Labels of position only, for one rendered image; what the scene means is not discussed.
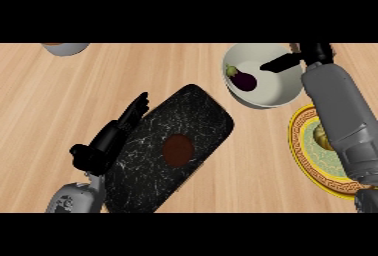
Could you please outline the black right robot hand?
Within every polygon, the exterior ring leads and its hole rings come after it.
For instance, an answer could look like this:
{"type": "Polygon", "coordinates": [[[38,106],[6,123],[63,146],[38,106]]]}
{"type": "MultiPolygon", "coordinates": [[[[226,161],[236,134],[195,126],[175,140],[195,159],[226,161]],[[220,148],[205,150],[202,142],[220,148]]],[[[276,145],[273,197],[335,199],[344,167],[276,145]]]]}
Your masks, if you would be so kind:
{"type": "Polygon", "coordinates": [[[279,73],[304,62],[307,66],[314,63],[333,62],[333,49],[329,43],[291,43],[291,53],[283,54],[260,66],[261,71],[279,73]]]}

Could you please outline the brown round disc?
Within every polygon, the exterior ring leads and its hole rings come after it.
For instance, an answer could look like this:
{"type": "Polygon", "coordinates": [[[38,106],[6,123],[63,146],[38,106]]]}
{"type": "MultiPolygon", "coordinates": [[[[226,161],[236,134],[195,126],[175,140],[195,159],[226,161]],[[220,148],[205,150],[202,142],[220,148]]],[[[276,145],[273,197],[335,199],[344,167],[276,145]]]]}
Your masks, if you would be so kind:
{"type": "Polygon", "coordinates": [[[183,134],[171,135],[162,145],[162,157],[165,163],[172,167],[183,166],[193,155],[190,139],[183,134]]]}

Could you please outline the black marble cutting board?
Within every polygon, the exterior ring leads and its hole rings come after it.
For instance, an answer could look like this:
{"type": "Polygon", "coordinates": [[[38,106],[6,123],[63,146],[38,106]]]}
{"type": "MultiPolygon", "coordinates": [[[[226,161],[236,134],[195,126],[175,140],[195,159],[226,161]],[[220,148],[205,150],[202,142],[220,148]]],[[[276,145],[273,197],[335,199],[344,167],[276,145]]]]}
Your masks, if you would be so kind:
{"type": "Polygon", "coordinates": [[[106,209],[152,213],[233,130],[233,119],[203,89],[186,85],[141,118],[106,173],[106,209]]]}

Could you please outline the white bowl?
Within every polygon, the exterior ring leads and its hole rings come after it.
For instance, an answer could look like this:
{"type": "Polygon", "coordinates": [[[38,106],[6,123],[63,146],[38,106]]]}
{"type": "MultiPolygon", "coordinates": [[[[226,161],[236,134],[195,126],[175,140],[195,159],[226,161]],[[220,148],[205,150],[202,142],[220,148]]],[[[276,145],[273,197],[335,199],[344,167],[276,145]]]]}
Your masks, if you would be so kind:
{"type": "Polygon", "coordinates": [[[257,79],[255,89],[242,91],[227,75],[223,75],[232,96],[249,108],[280,107],[289,104],[301,94],[302,69],[299,65],[279,73],[260,70],[264,63],[286,53],[289,53],[289,49],[279,43],[236,43],[224,54],[221,73],[226,73],[226,66],[234,66],[240,72],[257,79]]]}

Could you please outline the yellow patterned plate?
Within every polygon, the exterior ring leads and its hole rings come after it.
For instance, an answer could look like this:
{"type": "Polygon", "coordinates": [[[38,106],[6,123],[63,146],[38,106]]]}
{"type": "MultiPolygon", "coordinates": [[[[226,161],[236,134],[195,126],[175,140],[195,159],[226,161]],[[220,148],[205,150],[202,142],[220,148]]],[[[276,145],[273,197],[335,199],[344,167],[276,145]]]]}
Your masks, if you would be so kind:
{"type": "Polygon", "coordinates": [[[338,155],[329,149],[320,119],[311,104],[301,107],[291,117],[288,143],[295,163],[323,191],[345,200],[353,200],[359,189],[373,188],[347,177],[338,155]]]}

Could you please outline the grey bowl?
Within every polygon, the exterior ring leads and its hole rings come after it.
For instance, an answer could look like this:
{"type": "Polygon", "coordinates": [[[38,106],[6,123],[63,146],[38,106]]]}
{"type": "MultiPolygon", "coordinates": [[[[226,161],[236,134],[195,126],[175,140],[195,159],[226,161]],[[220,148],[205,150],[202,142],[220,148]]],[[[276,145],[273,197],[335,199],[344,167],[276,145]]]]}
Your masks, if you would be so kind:
{"type": "Polygon", "coordinates": [[[43,43],[43,47],[54,56],[72,56],[87,47],[88,43],[43,43]]]}

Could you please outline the purple eggplant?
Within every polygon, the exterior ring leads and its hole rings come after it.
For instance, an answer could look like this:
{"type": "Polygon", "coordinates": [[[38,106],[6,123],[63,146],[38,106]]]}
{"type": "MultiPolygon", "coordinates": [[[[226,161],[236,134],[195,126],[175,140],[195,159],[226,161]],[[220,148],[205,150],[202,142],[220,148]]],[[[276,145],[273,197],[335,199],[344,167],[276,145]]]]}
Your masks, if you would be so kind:
{"type": "Polygon", "coordinates": [[[251,74],[239,71],[234,66],[226,66],[226,76],[239,90],[249,92],[255,89],[255,77],[251,74]]]}

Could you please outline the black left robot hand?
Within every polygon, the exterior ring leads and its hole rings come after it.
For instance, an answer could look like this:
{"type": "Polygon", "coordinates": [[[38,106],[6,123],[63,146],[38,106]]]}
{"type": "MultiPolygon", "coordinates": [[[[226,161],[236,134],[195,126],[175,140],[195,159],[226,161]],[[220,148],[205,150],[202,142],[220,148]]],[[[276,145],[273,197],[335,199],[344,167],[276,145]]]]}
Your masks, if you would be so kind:
{"type": "Polygon", "coordinates": [[[130,103],[119,118],[105,125],[90,144],[75,144],[71,147],[72,165],[78,170],[94,176],[106,173],[119,155],[127,137],[149,110],[147,103],[147,93],[143,92],[130,103]]]}

